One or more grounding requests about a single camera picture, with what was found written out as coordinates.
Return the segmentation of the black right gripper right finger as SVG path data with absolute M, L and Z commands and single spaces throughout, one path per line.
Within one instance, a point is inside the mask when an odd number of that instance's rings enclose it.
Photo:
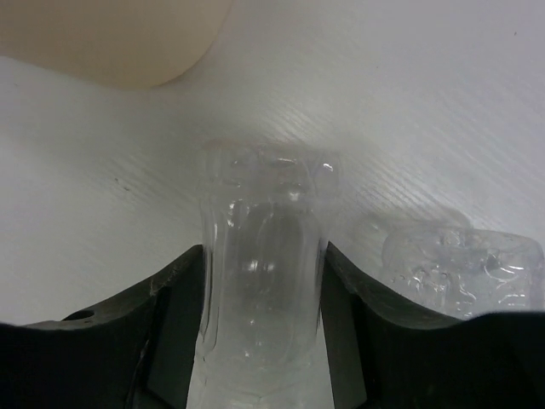
M 424 308 L 330 245 L 321 316 L 337 408 L 541 408 L 544 316 L 458 320 Z

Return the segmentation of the clear ribbed bottle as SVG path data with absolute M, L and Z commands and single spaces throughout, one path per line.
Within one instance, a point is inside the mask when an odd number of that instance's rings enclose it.
M 308 408 L 340 159 L 222 142 L 201 165 L 204 306 L 187 404 Z
M 389 218 L 381 281 L 459 320 L 544 310 L 544 251 L 534 239 L 458 220 Z

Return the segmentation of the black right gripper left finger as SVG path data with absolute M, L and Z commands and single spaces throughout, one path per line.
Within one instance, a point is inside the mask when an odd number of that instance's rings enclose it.
M 1 325 L 3 408 L 184 408 L 204 294 L 194 245 L 63 320 Z

